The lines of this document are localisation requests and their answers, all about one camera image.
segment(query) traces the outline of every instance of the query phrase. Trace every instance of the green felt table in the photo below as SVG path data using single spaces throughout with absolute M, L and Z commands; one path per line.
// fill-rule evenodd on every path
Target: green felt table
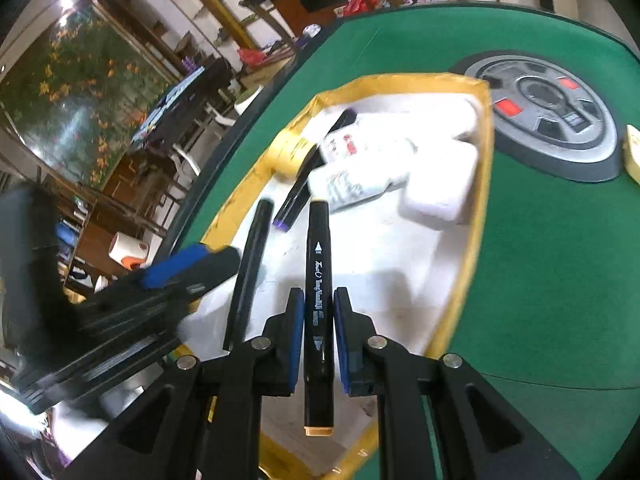
M 592 85 L 640 125 L 640 64 L 605 34 L 540 13 L 443 5 L 343 23 L 295 71 L 226 161 L 181 240 L 199 241 L 275 134 L 318 92 L 375 73 L 446 72 L 515 49 Z M 578 469 L 596 478 L 640 414 L 640 187 L 578 184 L 497 153 L 478 270 L 451 349 Z M 369 463 L 359 479 L 376 478 Z

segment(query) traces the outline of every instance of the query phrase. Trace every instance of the yellow pole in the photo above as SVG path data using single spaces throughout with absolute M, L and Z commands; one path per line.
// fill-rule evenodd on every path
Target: yellow pole
M 244 30 L 244 27 L 236 17 L 226 8 L 220 0 L 200 0 L 211 14 L 225 27 L 235 42 L 243 48 L 258 48 L 254 39 Z

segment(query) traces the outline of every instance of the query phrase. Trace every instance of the plastic bag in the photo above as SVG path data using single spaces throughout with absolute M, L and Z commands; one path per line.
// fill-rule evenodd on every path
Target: plastic bag
M 264 52 L 253 48 L 239 48 L 238 56 L 243 63 L 247 63 L 249 66 L 258 66 L 267 58 Z
M 376 6 L 378 0 L 369 0 L 373 6 Z M 360 12 L 367 12 L 369 7 L 367 7 L 367 3 L 365 0 L 350 0 L 348 4 L 344 7 L 344 16 L 353 16 L 354 14 L 358 14 Z

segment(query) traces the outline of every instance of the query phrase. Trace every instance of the metal screw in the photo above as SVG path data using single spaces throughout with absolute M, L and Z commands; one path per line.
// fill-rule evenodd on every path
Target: metal screw
M 200 292 L 202 292 L 203 290 L 205 290 L 207 287 L 204 286 L 202 283 L 197 283 L 196 285 L 189 285 L 187 287 L 187 292 L 189 294 L 198 294 Z
M 271 339 L 263 336 L 257 337 L 251 341 L 251 346 L 256 350 L 266 350 L 271 346 Z
M 367 344 L 371 348 L 382 350 L 386 346 L 386 339 L 381 335 L 372 335 L 369 339 L 367 339 Z
M 180 370 L 191 370 L 197 363 L 198 360 L 192 355 L 183 355 L 176 361 Z
M 462 357 L 458 354 L 447 354 L 442 358 L 442 362 L 449 368 L 460 368 L 462 366 Z

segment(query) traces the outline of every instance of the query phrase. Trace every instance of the yellow border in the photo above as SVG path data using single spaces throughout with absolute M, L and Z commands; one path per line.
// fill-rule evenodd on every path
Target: yellow border
M 309 104 L 286 126 L 301 134 L 312 117 L 324 108 L 354 102 L 376 94 L 405 93 L 466 93 L 482 103 L 479 118 L 479 163 L 474 187 L 471 191 L 472 213 L 470 232 L 460 273 L 449 297 L 447 307 L 424 352 L 439 358 L 447 349 L 456 329 L 476 270 L 486 206 L 489 198 L 491 166 L 494 153 L 494 126 L 489 86 L 484 81 L 454 74 L 383 74 L 358 78 L 340 88 L 316 95 Z M 234 189 L 207 229 L 202 242 L 217 250 L 229 245 L 238 228 L 264 186 L 273 176 L 273 170 L 262 154 L 244 179 Z M 334 469 L 322 480 L 350 478 L 378 448 L 378 425 L 372 423 L 363 432 L 356 445 L 348 450 Z M 265 435 L 260 438 L 260 467 L 270 478 L 279 480 L 311 479 L 311 473 L 298 457 L 286 451 Z

